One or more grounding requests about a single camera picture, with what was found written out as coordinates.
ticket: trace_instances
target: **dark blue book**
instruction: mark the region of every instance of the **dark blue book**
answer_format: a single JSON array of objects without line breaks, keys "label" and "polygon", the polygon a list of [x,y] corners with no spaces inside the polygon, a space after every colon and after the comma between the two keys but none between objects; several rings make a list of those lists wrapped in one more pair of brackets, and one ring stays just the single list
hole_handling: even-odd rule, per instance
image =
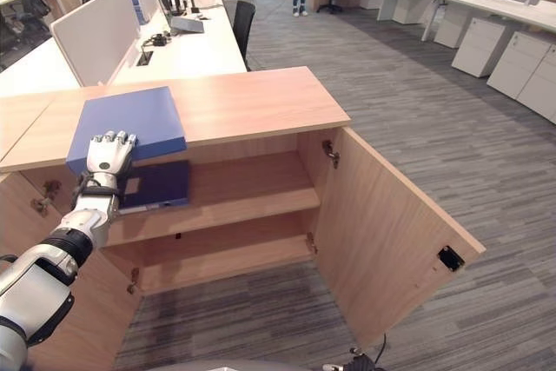
[{"label": "dark blue book", "polygon": [[124,182],[119,184],[125,190],[120,204],[123,215],[189,203],[187,161],[134,167]]},{"label": "dark blue book", "polygon": [[146,89],[85,102],[66,165],[75,173],[87,167],[90,139],[109,130],[137,136],[133,161],[187,148],[182,123],[168,87]]}]

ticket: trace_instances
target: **white desk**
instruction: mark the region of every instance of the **white desk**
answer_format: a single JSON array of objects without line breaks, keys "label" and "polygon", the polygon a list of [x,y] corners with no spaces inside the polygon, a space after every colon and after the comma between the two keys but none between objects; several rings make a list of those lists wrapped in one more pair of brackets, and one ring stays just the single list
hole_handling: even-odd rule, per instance
[{"label": "white desk", "polygon": [[[510,17],[516,21],[539,26],[544,30],[556,32],[556,3],[541,0],[539,4],[525,6],[514,0],[446,0],[449,3],[458,3],[476,10]],[[382,18],[387,19],[393,10],[386,4],[381,7]]]},{"label": "white desk", "polygon": [[[165,47],[153,50],[149,65],[135,66],[142,42],[168,28],[161,11],[141,27],[141,37],[128,53],[112,84],[168,80],[245,72],[245,64],[224,7],[201,10],[203,34],[183,34]],[[54,39],[0,73],[0,96],[15,96],[52,90],[75,89],[79,84]]]},{"label": "white desk", "polygon": [[1,97],[78,88],[79,83],[54,38],[0,73]]}]

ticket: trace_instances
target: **robotic arm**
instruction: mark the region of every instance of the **robotic arm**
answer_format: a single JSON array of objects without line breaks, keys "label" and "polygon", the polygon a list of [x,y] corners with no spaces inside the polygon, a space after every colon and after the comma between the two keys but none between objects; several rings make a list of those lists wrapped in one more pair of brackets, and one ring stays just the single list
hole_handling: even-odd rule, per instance
[{"label": "robotic arm", "polygon": [[52,335],[73,306],[70,285],[108,239],[120,202],[117,180],[129,171],[135,143],[136,137],[123,131],[93,137],[73,210],[18,258],[0,258],[12,262],[0,274],[0,371],[19,370],[27,347]]}]

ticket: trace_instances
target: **wooden countertop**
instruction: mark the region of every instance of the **wooden countertop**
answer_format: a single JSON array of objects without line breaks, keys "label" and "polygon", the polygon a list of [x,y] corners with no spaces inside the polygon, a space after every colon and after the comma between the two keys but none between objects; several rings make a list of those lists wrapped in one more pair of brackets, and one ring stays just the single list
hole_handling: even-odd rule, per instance
[{"label": "wooden countertop", "polygon": [[189,148],[349,124],[349,116],[307,67],[88,87],[54,93],[42,114],[26,123],[36,103],[26,96],[17,111],[3,112],[10,149],[0,172],[64,164],[85,100],[156,86],[169,86]]}]

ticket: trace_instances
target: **gray carpet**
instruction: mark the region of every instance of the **gray carpet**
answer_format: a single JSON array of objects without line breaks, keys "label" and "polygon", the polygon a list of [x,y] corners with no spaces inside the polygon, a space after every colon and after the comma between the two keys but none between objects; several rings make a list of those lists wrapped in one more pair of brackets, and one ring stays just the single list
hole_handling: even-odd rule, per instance
[{"label": "gray carpet", "polygon": [[[294,18],[291,0],[256,5],[250,67],[307,65],[355,130],[486,245],[388,333],[381,365],[556,370],[555,126],[452,69],[455,51],[421,43],[416,25],[377,23],[366,10]],[[345,360],[351,344],[307,262],[145,299],[116,369],[209,357],[317,368]]]}]

